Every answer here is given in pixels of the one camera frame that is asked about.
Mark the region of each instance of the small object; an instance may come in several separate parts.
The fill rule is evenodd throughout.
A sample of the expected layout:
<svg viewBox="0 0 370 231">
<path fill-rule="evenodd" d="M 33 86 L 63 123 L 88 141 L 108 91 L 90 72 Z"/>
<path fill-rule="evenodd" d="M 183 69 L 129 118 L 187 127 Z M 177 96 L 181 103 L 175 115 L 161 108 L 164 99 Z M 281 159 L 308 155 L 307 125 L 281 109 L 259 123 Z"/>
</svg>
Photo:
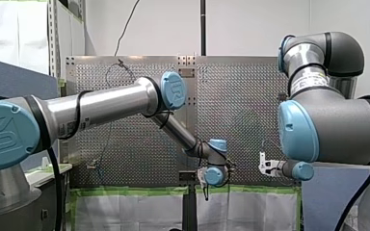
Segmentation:
<svg viewBox="0 0 370 231">
<path fill-rule="evenodd" d="M 206 183 L 206 180 L 205 180 L 205 173 L 207 169 L 208 169 L 207 167 L 201 167 L 200 169 L 197 170 L 198 180 L 200 183 L 200 187 L 202 189 L 208 187 L 208 184 Z"/>
<path fill-rule="evenodd" d="M 46 169 L 47 167 L 49 167 L 49 159 L 47 159 L 47 157 L 43 157 L 41 158 L 41 169 Z"/>
<path fill-rule="evenodd" d="M 287 94 L 282 92 L 282 93 L 279 93 L 278 96 L 277 96 L 277 99 L 279 102 L 284 102 L 284 101 L 287 101 Z"/>
<path fill-rule="evenodd" d="M 88 165 L 86 165 L 86 169 L 97 169 L 97 165 L 98 161 L 94 159 Z"/>
<path fill-rule="evenodd" d="M 44 220 L 44 219 L 46 219 L 46 218 L 48 218 L 49 217 L 49 211 L 47 211 L 47 210 L 45 210 L 45 209 L 42 209 L 41 210 L 41 213 L 40 213 L 40 218 L 41 218 L 41 220 Z"/>
<path fill-rule="evenodd" d="M 197 174 L 194 170 L 179 171 L 179 181 L 196 181 Z"/>
<path fill-rule="evenodd" d="M 264 152 L 260 152 L 259 170 L 263 175 L 281 177 L 282 172 L 280 167 L 282 167 L 283 164 L 284 161 L 266 161 L 266 154 Z"/>
</svg>

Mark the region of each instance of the metal frame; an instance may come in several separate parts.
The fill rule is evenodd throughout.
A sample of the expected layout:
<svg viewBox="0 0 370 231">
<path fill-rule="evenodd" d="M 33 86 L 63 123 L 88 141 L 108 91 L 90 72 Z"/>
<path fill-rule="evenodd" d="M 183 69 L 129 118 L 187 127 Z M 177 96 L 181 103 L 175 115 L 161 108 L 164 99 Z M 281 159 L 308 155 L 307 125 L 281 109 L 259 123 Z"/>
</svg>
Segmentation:
<svg viewBox="0 0 370 231">
<path fill-rule="evenodd" d="M 57 0 L 48 0 L 47 7 L 49 28 L 49 73 L 51 76 L 58 78 L 60 76 L 61 64 L 57 21 Z"/>
<path fill-rule="evenodd" d="M 206 84 L 206 81 L 209 83 L 215 83 L 215 81 L 222 81 L 220 80 L 221 76 L 227 76 L 229 79 L 226 82 L 223 82 L 223 84 L 228 85 L 230 88 L 236 88 L 234 90 L 237 91 L 238 82 L 235 79 L 237 78 L 239 81 L 242 81 L 242 83 L 249 82 L 250 78 L 259 78 L 257 82 L 252 82 L 255 84 L 254 89 L 256 89 L 256 92 L 250 93 L 249 91 L 244 90 L 244 94 L 251 94 L 251 97 L 254 97 L 252 99 L 252 103 L 256 104 L 247 104 L 246 102 L 242 102 L 242 104 L 239 104 L 239 101 L 232 101 L 231 103 L 225 102 L 226 105 L 221 104 L 218 105 L 218 107 L 225 107 L 225 110 L 229 112 L 234 107 L 234 110 L 237 111 L 239 109 L 243 109 L 246 111 L 246 114 L 249 111 L 249 114 L 254 114 L 256 116 L 255 119 L 261 119 L 263 121 L 256 121 L 257 123 L 263 124 L 261 130 L 265 132 L 258 133 L 256 127 L 250 128 L 249 126 L 255 126 L 254 124 L 245 124 L 241 125 L 239 124 L 236 132 L 237 134 L 243 134 L 248 132 L 249 134 L 246 134 L 246 136 L 243 138 L 243 143 L 241 148 L 234 148 L 235 142 L 232 137 L 224 137 L 229 138 L 229 157 L 236 161 L 236 164 L 239 164 L 234 178 L 231 181 L 233 184 L 247 184 L 247 185 L 270 185 L 270 186 L 280 186 L 284 183 L 291 183 L 290 180 L 282 179 L 283 182 L 278 182 L 276 179 L 271 179 L 266 176 L 262 176 L 260 174 L 260 171 L 258 170 L 257 166 L 259 163 L 259 144 L 263 139 L 270 139 L 275 143 L 278 143 L 278 131 L 277 131 L 277 113 L 276 109 L 278 106 L 278 94 L 281 92 L 284 92 L 287 86 L 287 79 L 277 71 L 277 59 L 271 58 L 271 57 L 194 57 L 194 56 L 178 56 L 178 57 L 143 57 L 143 56 L 131 56 L 131 57 L 68 57 L 66 58 L 66 93 L 67 94 L 74 94 L 76 93 L 76 90 L 79 88 L 79 83 L 77 83 L 77 74 L 76 68 L 78 65 L 85 64 L 86 67 L 84 68 L 94 68 L 96 71 L 105 72 L 106 67 L 110 66 L 112 64 L 115 64 L 119 59 L 123 60 L 123 62 L 127 65 L 130 65 L 130 68 L 133 68 L 133 71 L 139 74 L 145 74 L 148 72 L 148 70 L 141 69 L 143 66 L 139 66 L 142 64 L 147 65 L 149 68 L 153 68 L 153 64 L 157 66 L 158 64 L 171 64 L 172 69 L 178 71 L 179 73 L 182 73 L 182 76 L 184 77 L 184 80 L 188 86 L 188 100 L 186 102 L 186 107 L 184 107 L 181 110 L 178 110 L 175 112 L 175 117 L 182 121 L 182 123 L 192 131 L 195 135 L 199 135 L 204 139 L 210 139 L 210 138 L 222 138 L 221 133 L 226 133 L 227 130 L 220 130 L 220 127 L 215 127 L 214 123 L 209 123 L 209 121 L 216 121 L 218 120 L 221 123 L 226 123 L 225 120 L 221 120 L 220 117 L 209 117 L 209 118 L 203 118 L 206 115 L 209 115 L 209 112 L 206 112 L 206 110 L 211 110 L 212 105 L 208 105 L 206 102 L 212 101 L 212 98 L 209 98 L 208 90 L 209 85 Z M 95 71 L 90 71 L 91 76 L 87 76 L 86 78 L 89 78 L 95 82 L 93 82 L 92 90 L 97 90 L 98 88 L 107 88 L 105 84 L 102 84 L 104 81 L 101 79 L 95 79 L 95 78 L 102 78 L 100 76 L 101 74 L 97 74 L 94 76 Z M 111 71 L 110 75 L 116 76 L 115 71 Z M 259 105 L 257 103 L 259 100 L 260 102 L 263 102 L 263 105 Z M 246 146 L 247 142 L 252 141 L 253 144 Z M 274 144 L 268 143 L 266 145 L 266 149 L 269 157 L 273 159 L 281 159 L 283 158 L 282 154 L 278 150 L 278 147 Z M 67 158 L 65 157 L 65 153 L 68 153 L 68 158 L 80 156 L 80 152 L 77 148 L 76 141 L 71 140 L 68 141 L 66 146 L 63 146 L 61 148 L 61 154 L 62 157 L 67 161 Z M 198 160 L 190 159 L 188 157 L 185 157 L 185 155 L 182 153 L 181 148 L 176 148 L 176 155 L 181 156 L 184 159 L 179 160 L 179 164 L 177 164 L 176 171 L 172 173 L 172 175 L 177 178 L 177 173 L 179 170 L 189 170 L 189 169 L 195 169 Z M 134 186 L 142 186 L 142 187 L 159 187 L 159 186 L 176 186 L 178 185 L 177 181 L 172 181 L 171 184 L 168 185 L 161 185 L 161 184 L 155 184 L 155 185 L 149 185 L 149 184 L 140 184 L 140 185 L 134 185 Z"/>
</svg>

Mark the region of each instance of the metal rod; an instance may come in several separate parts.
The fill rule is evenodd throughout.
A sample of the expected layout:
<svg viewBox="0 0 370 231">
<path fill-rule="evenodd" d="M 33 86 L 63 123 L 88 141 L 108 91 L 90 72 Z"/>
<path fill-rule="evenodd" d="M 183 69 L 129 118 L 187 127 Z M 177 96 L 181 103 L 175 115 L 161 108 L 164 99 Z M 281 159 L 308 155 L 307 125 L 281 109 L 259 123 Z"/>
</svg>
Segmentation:
<svg viewBox="0 0 370 231">
<path fill-rule="evenodd" d="M 206 56 L 206 0 L 200 0 L 200 55 Z"/>
<path fill-rule="evenodd" d="M 163 125 L 163 131 L 184 150 L 190 150 L 197 144 L 197 139 L 172 115 L 157 114 L 152 121 L 159 126 Z"/>
</svg>

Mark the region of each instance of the black pole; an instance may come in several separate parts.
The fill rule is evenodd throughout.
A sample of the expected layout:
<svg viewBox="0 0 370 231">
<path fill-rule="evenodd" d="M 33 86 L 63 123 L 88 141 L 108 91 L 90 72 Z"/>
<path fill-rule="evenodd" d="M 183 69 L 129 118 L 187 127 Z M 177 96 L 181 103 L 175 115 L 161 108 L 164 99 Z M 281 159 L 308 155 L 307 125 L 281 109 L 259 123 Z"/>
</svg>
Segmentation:
<svg viewBox="0 0 370 231">
<path fill-rule="evenodd" d="M 206 56 L 206 0 L 200 0 L 200 55 Z"/>
</svg>

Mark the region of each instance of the robotic arm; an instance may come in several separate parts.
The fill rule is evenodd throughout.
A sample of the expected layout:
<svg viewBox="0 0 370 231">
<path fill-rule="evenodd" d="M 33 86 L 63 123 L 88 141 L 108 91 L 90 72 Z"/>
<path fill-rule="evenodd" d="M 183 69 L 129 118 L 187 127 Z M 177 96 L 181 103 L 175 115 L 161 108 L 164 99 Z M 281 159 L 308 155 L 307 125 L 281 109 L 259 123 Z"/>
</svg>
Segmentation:
<svg viewBox="0 0 370 231">
<path fill-rule="evenodd" d="M 207 159 L 211 167 L 205 173 L 206 180 L 220 186 L 227 176 L 225 141 L 201 143 L 173 116 L 161 114 L 179 109 L 185 98 L 182 78 L 166 72 L 160 79 L 143 77 L 131 86 L 51 100 L 35 96 L 0 100 L 0 170 L 50 148 L 56 139 L 68 139 L 78 131 L 142 113 L 158 125 L 164 124 L 163 130 L 189 156 Z"/>
<path fill-rule="evenodd" d="M 350 99 L 363 64 L 359 44 L 343 33 L 283 41 L 279 65 L 289 77 L 290 94 L 278 111 L 284 154 L 306 162 L 370 165 L 370 97 Z"/>
</svg>

